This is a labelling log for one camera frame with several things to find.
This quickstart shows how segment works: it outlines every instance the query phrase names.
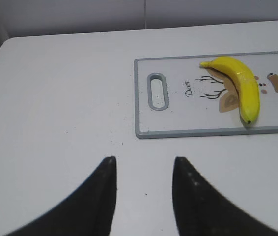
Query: table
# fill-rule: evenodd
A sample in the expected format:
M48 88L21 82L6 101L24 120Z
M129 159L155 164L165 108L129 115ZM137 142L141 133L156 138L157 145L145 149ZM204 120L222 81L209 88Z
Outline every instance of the table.
M178 235L171 199L176 156L278 230L278 134L140 140L134 131L135 59L262 51L278 51L278 21L6 41L0 235L51 209L110 155L118 174L111 236Z

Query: banana stem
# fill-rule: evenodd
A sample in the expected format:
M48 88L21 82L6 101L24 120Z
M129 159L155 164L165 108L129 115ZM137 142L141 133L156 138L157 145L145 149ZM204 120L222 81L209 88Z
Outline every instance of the banana stem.
M209 67L210 65L210 61L203 61L203 62L200 62L200 66L201 67Z

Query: cutting board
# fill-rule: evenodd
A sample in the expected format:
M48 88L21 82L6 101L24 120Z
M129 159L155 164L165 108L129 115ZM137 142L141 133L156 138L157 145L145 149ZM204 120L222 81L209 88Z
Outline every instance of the cutting board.
M230 56L254 73L258 120L244 125L232 80L201 61ZM278 133L278 52L144 58L134 62L136 136L141 139Z

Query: yellow banana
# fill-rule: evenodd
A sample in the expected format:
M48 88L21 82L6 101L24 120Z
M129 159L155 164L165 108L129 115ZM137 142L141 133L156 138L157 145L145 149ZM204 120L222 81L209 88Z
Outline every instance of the yellow banana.
M258 83L248 66L231 57L218 57L213 61L201 62L200 66L213 68L232 79L238 91L240 115L244 122L250 124L258 118Z

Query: cutting board handle hole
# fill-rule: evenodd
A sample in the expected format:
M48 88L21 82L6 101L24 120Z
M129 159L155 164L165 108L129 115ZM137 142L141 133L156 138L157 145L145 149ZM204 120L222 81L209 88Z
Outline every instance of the cutting board handle hole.
M169 105L165 76L160 73L150 74L147 78L149 106L155 111L165 110Z

